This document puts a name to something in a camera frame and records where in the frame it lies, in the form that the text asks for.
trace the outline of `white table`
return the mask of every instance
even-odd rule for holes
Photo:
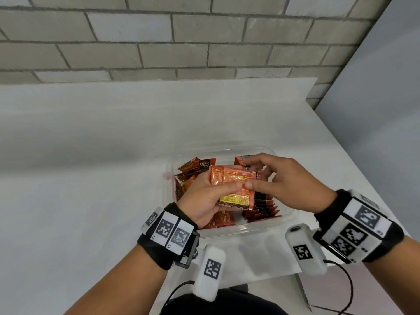
[[[180,151],[267,146],[331,188],[356,188],[386,207],[305,102],[314,82],[3,86],[1,312],[70,307],[135,245]],[[227,253],[222,286],[300,272],[284,233],[301,222],[317,227],[300,212],[281,227],[211,239]],[[193,271],[173,267],[158,300]]]

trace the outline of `white wall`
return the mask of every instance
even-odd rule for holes
[[[417,240],[420,239],[418,13],[420,0],[393,0],[316,110]]]

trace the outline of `clear plastic container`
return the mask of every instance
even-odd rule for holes
[[[265,152],[267,154],[274,154],[275,152],[266,147],[260,146],[250,146],[250,147],[239,147],[231,149],[220,149],[220,150],[197,150],[195,152],[188,152],[185,154],[180,154],[173,157],[167,167],[166,174],[164,175],[164,185],[163,185],[163,205],[165,206],[168,203],[176,202],[175,197],[175,177],[177,173],[180,173],[177,168],[188,162],[194,157],[199,159],[208,159],[208,158],[217,158],[217,165],[233,165],[235,156],[246,155],[246,154],[258,154],[260,152]],[[297,216],[297,210],[293,210],[277,199],[274,200],[276,206],[278,207],[281,217],[275,219],[267,219],[262,221],[255,221],[248,223],[241,215],[241,211],[236,211],[234,213],[235,224],[234,226],[225,226],[217,227],[213,229],[199,230],[201,238],[212,238],[216,236],[225,236],[229,234],[249,232],[254,230],[261,230],[265,228],[272,228],[275,226],[280,226],[287,221],[295,218]]]

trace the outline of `brick wall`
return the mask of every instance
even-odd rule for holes
[[[390,0],[0,0],[0,84],[317,76]]]

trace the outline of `right hand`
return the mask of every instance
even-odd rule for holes
[[[318,213],[337,197],[334,190],[311,175],[295,159],[261,153],[245,158],[243,162],[251,165],[249,171],[266,166],[261,180],[249,180],[245,188],[270,194],[293,209]],[[273,181],[268,182],[273,173],[276,173]]]

